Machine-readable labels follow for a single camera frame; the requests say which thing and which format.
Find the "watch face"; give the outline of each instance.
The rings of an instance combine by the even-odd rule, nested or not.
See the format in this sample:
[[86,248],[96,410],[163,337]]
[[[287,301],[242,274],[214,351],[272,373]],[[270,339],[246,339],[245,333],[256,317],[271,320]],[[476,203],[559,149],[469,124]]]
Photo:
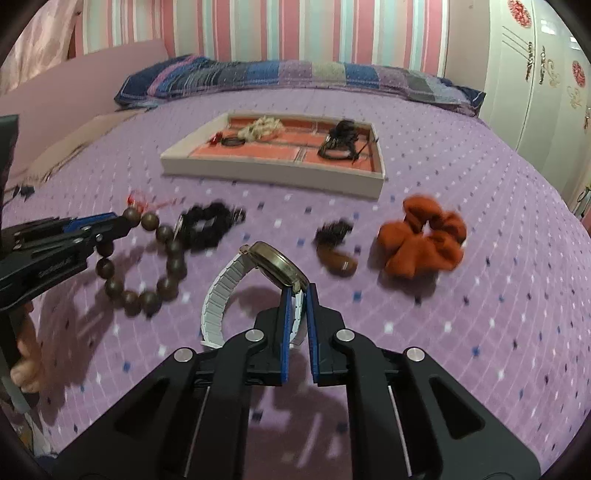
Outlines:
[[298,287],[305,290],[310,283],[289,258],[265,242],[256,242],[251,247],[244,245],[240,252],[248,255],[263,275],[279,288],[294,287],[295,293]]

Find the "cabinet handle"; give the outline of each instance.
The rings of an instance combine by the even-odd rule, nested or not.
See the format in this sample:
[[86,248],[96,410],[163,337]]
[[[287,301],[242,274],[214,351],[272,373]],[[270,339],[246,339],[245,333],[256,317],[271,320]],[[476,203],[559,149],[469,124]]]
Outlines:
[[534,66],[534,44],[530,42],[528,46],[529,56],[527,57],[527,71],[525,72],[525,81],[530,79],[531,68]]
[[544,74],[546,73],[546,47],[542,46],[542,66],[540,67],[540,85],[544,84]]

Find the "wooden bead bracelet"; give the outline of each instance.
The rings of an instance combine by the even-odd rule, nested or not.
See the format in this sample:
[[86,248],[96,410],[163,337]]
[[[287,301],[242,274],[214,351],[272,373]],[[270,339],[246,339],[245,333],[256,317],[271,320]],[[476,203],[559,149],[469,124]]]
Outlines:
[[156,232],[157,242],[166,248],[167,275],[158,280],[156,290],[144,290],[140,294],[126,290],[124,282],[115,277],[115,265],[108,258],[115,250],[113,242],[105,242],[96,247],[97,253],[101,256],[96,263],[96,273],[106,280],[107,296],[115,304],[122,306],[128,317],[135,317],[143,311],[147,318],[151,318],[158,313],[163,301],[173,301],[178,296],[178,283],[187,276],[185,248],[182,242],[175,238],[173,227],[160,225],[160,219],[154,212],[142,215],[137,208],[130,206],[125,209],[123,216],[129,220],[132,227],[137,227],[141,223],[147,232]]

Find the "wooden bead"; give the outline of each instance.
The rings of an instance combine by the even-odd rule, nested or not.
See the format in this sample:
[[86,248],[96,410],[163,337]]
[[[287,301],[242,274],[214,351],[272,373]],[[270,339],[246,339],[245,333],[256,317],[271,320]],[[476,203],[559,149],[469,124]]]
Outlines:
[[156,229],[156,240],[166,245],[174,237],[174,229],[170,225],[160,225]]
[[316,253],[320,263],[333,275],[350,277],[357,270],[357,260],[330,247],[319,246]]
[[113,275],[115,275],[115,266],[113,265],[113,262],[108,258],[101,258],[96,263],[95,271],[100,278],[108,280]]
[[120,298],[123,290],[123,282],[117,278],[110,278],[105,282],[105,293],[111,300]]
[[142,311],[139,296],[136,292],[125,290],[121,295],[123,301],[123,310],[128,317],[135,317]]
[[139,214],[139,212],[137,211],[137,209],[133,208],[133,207],[128,207],[123,211],[123,215],[125,218],[127,218],[129,220],[129,222],[131,223],[132,227],[137,227],[139,225],[139,222],[142,219],[142,216]]
[[96,246],[96,252],[101,256],[101,257],[110,257],[111,255],[113,255],[113,252],[115,251],[115,245],[113,244],[113,242],[101,242],[99,244],[97,244]]
[[182,280],[187,276],[187,264],[183,257],[170,257],[166,261],[166,271],[176,280]]
[[139,302],[141,303],[142,310],[148,318],[151,318],[153,315],[158,313],[160,307],[162,306],[162,300],[160,299],[160,296],[152,290],[146,290],[143,292],[139,296]]
[[180,240],[173,240],[166,245],[167,255],[172,257],[180,257],[184,254],[184,246]]
[[142,215],[142,227],[147,232],[153,232],[160,225],[160,219],[154,212],[146,212]]
[[156,284],[156,291],[163,301],[173,301],[178,297],[178,281],[172,277],[162,277]]

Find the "polka dot bedsheet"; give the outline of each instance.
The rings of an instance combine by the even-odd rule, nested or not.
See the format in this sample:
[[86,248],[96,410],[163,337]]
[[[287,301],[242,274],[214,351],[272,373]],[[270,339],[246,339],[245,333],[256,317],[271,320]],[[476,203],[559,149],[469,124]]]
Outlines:
[[[373,122],[387,169],[377,201],[268,184],[164,177],[160,154],[222,112],[307,113]],[[576,434],[591,407],[589,236],[558,193],[480,121],[394,97],[332,90],[256,90],[183,99],[138,115],[84,150],[5,224],[51,215],[122,212],[130,189],[157,202],[174,223],[194,203],[223,199],[247,210],[216,250],[192,255],[179,298],[147,321],[113,310],[89,269],[35,301],[50,385],[43,425],[64,448],[178,347],[197,351],[199,315],[211,281],[247,242],[287,254],[317,284],[323,305],[378,346],[415,345],[457,378],[537,455],[543,471]],[[374,261],[382,223],[402,218],[402,201],[430,194],[468,227],[465,257],[431,283],[384,279]],[[323,223],[354,223],[344,248],[359,260],[348,279],[322,269],[311,244]],[[113,256],[126,284],[154,287],[165,258],[134,230]],[[224,335],[247,329],[278,304],[259,272],[240,283]],[[307,348],[292,352],[290,382],[254,392],[245,478],[350,478],[344,388],[311,383]]]

